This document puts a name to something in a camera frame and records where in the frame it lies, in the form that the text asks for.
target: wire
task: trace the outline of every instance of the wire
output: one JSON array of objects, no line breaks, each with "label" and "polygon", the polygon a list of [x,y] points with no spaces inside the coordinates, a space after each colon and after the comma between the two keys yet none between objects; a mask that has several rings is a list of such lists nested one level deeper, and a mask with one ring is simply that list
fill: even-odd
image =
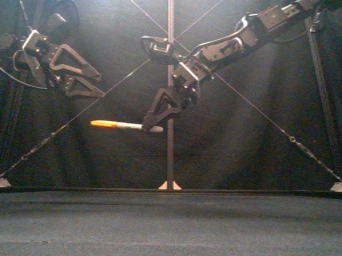
[{"label": "wire", "polygon": [[73,0],[62,0],[59,1],[55,6],[53,6],[53,9],[50,11],[50,15],[49,17],[55,13],[55,11],[63,7],[63,5],[66,5],[66,9],[70,9],[69,8],[69,4],[73,6],[73,9],[74,9],[74,14],[75,14],[75,24],[74,24],[74,28],[70,27],[71,29],[71,33],[75,32],[75,30],[78,29],[79,25],[81,25],[81,15],[79,15],[79,10],[78,10],[78,6],[75,4],[75,2]]},{"label": "wire", "polygon": [[23,81],[21,81],[19,79],[17,79],[5,69],[3,67],[0,67],[0,71],[10,77],[10,79],[13,79],[17,83],[30,87],[30,88],[34,88],[34,89],[39,89],[39,90],[47,90],[49,88],[45,88],[45,87],[39,87],[39,86],[35,86],[33,84],[29,84]]}]

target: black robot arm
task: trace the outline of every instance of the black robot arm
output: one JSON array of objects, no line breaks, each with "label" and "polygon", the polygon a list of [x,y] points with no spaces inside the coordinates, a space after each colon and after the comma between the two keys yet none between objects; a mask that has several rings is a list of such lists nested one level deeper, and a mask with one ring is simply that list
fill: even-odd
[{"label": "black robot arm", "polygon": [[213,74],[313,15],[323,2],[299,0],[287,7],[276,6],[260,14],[246,14],[237,32],[201,44],[189,56],[178,55],[168,40],[144,37],[142,40],[149,39],[150,43],[149,48],[144,44],[150,57],[158,60],[162,56],[162,64],[178,63],[173,74],[174,86],[160,90],[145,117],[144,130],[149,131],[161,122],[177,117],[190,104],[196,104],[201,96],[200,86],[213,79]]}]

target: black backdrop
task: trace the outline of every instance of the black backdrop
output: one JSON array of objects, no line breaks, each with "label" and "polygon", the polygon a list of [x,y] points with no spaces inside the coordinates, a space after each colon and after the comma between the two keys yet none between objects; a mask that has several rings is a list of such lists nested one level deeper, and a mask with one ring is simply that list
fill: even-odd
[{"label": "black backdrop", "polygon": [[[47,2],[45,14],[54,1]],[[35,1],[26,3],[33,20]],[[145,35],[168,37],[164,29],[169,24],[169,1],[75,3],[81,26],[67,43],[102,73],[101,88],[109,93],[78,116],[93,99],[25,90],[11,157],[3,159],[3,169],[78,118],[7,178],[19,186],[158,188],[166,180],[166,132],[104,130],[91,127],[90,121],[142,123],[158,89],[168,86],[168,67],[149,61],[140,39]],[[258,13],[288,3],[176,0],[176,37],[192,50],[200,43],[233,33],[246,12]],[[15,12],[15,8],[2,10],[6,11]],[[59,11],[71,15],[69,8]],[[304,29],[304,23],[299,24],[283,40]],[[333,176],[230,88],[232,85],[332,166],[308,37],[288,44],[268,44],[218,75],[202,86],[200,104],[190,106],[176,120],[177,183],[185,189],[329,189]],[[6,93],[15,90],[15,85],[6,86],[3,100]]]}]

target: black floor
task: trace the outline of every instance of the black floor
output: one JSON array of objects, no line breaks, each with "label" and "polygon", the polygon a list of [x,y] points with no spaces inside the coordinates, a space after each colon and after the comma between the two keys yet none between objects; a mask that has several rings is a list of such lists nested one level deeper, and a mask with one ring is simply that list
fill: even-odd
[{"label": "black floor", "polygon": [[342,200],[237,193],[0,193],[0,255],[342,255]]}]

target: orange marker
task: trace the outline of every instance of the orange marker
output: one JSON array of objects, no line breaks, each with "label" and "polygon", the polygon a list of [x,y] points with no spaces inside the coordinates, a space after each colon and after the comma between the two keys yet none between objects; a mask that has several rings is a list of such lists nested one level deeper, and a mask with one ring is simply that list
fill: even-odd
[{"label": "orange marker", "polygon": [[[102,128],[112,128],[112,129],[134,129],[134,130],[144,130],[142,124],[132,124],[116,121],[106,121],[106,120],[94,120],[91,121],[93,126],[98,126]],[[150,132],[164,132],[164,127],[154,126]]]}]

